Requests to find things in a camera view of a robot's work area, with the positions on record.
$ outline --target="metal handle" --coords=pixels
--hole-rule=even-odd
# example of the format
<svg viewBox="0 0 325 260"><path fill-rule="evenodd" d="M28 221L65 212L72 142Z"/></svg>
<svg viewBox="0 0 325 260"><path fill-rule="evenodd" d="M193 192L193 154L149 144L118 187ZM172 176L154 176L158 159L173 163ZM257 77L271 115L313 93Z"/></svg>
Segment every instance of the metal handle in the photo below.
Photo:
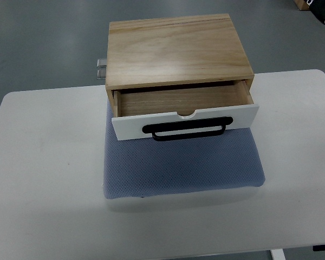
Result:
<svg viewBox="0 0 325 260"><path fill-rule="evenodd" d="M196 119L178 122L168 123L156 123L153 125L146 125L142 128L145 134L151 133L155 141L172 141L180 139L190 139L199 137L213 137L215 135L221 135L225 132L226 125L233 122L233 118L229 116L223 116L221 118L207 118L207 119ZM215 131L204 131L186 134L175 134L175 135L157 135L161 132L170 132L186 129L197 129L205 127L221 126L222 128Z"/></svg>

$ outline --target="open drawer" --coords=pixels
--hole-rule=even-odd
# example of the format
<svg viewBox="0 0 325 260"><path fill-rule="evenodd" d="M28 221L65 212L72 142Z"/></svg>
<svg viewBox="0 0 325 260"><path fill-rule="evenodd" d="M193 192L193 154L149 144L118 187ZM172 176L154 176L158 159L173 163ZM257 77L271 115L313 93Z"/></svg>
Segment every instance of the open drawer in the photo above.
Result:
<svg viewBox="0 0 325 260"><path fill-rule="evenodd" d="M249 127L253 79L228 14L109 25L106 91L118 140Z"/></svg>
<svg viewBox="0 0 325 260"><path fill-rule="evenodd" d="M259 108L245 80L115 91L114 104L118 140L219 135L250 127Z"/></svg>

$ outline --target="blue cushion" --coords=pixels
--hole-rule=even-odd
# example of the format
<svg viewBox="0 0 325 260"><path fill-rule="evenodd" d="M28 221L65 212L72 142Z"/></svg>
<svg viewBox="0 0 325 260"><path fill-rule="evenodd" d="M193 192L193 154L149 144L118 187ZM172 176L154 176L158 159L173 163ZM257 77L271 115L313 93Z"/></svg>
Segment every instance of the blue cushion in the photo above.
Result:
<svg viewBox="0 0 325 260"><path fill-rule="evenodd" d="M157 142L118 141L107 107L103 190L107 199L261 186L265 176L249 128Z"/></svg>

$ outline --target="concrete floor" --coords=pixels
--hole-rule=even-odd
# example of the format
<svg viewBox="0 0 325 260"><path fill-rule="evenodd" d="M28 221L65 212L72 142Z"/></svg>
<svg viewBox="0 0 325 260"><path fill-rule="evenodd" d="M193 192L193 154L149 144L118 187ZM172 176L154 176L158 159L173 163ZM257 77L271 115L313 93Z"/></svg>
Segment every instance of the concrete floor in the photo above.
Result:
<svg viewBox="0 0 325 260"><path fill-rule="evenodd" d="M0 0L0 104L13 91L103 84L96 60L107 55L111 21L216 13L230 14L255 73L325 72L325 25L298 11L293 0ZM287 260L325 259L311 247L284 252ZM252 252L199 259L271 257Z"/></svg>

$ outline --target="white table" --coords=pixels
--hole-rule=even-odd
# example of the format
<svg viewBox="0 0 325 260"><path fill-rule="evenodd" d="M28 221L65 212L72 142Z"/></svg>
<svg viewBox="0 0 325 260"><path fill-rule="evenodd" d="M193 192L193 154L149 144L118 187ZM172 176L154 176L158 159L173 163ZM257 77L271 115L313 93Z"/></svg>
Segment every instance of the white table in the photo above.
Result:
<svg viewBox="0 0 325 260"><path fill-rule="evenodd" d="M0 259L149 259L325 244L325 75L257 74L260 188L106 201L104 86L0 107Z"/></svg>

